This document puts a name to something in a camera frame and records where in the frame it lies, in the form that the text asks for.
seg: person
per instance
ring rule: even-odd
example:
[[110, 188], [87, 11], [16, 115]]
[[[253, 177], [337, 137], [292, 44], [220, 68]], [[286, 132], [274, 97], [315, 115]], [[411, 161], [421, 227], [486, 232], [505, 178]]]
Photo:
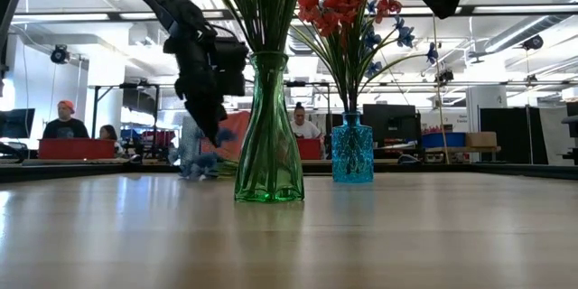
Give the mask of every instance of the person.
[[115, 141], [115, 153], [123, 153], [123, 146], [118, 142], [117, 131], [112, 125], [105, 125], [100, 127], [100, 137], [101, 140], [114, 140]]
[[297, 103], [297, 107], [295, 108], [294, 120], [291, 122], [291, 128], [297, 137], [317, 139], [322, 136], [322, 132], [319, 131], [315, 124], [305, 120], [305, 107], [303, 107], [301, 102]]
[[58, 118], [49, 122], [42, 139], [88, 138], [89, 131], [82, 121], [72, 118], [74, 103], [62, 100], [58, 103]]

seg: vase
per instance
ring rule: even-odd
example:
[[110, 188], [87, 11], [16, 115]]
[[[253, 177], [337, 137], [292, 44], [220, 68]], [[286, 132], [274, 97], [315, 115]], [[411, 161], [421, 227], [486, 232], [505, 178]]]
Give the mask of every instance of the vase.
[[297, 141], [285, 107], [283, 73], [287, 56], [281, 52], [251, 55], [255, 70], [251, 118], [243, 142], [236, 201], [303, 200], [303, 170]]
[[332, 130], [333, 180], [373, 182], [373, 130], [359, 122], [359, 112], [343, 113], [343, 125]]

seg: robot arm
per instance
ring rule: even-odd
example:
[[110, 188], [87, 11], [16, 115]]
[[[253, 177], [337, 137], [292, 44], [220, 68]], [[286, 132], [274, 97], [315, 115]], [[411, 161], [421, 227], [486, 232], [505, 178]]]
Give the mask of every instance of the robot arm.
[[[19, 0], [0, 0], [0, 50]], [[227, 118], [223, 96], [243, 96], [242, 71], [248, 48], [236, 37], [218, 37], [204, 19], [201, 9], [190, 0], [143, 0], [156, 14], [170, 37], [163, 46], [174, 54], [179, 78], [174, 88], [200, 129], [216, 144], [219, 121]]]

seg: red box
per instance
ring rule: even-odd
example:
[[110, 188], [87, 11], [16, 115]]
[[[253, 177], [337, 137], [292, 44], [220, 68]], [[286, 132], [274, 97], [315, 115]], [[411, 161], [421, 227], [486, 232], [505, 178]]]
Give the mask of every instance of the red box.
[[297, 139], [297, 146], [302, 160], [320, 160], [322, 158], [322, 141], [320, 139]]
[[115, 158], [114, 140], [42, 139], [38, 146], [40, 159], [111, 159]]

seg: man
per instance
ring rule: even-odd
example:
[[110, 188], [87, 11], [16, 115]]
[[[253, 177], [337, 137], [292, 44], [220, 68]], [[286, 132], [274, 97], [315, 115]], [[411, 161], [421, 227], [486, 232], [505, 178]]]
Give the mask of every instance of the man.
[[305, 108], [301, 103], [297, 103], [297, 107], [294, 111], [294, 121], [291, 122], [291, 128], [297, 137], [316, 139], [321, 138], [322, 136], [322, 132], [319, 131], [315, 124], [305, 120]]
[[72, 118], [73, 114], [74, 103], [69, 100], [58, 103], [58, 119], [46, 126], [42, 139], [88, 138], [89, 131], [82, 121]]

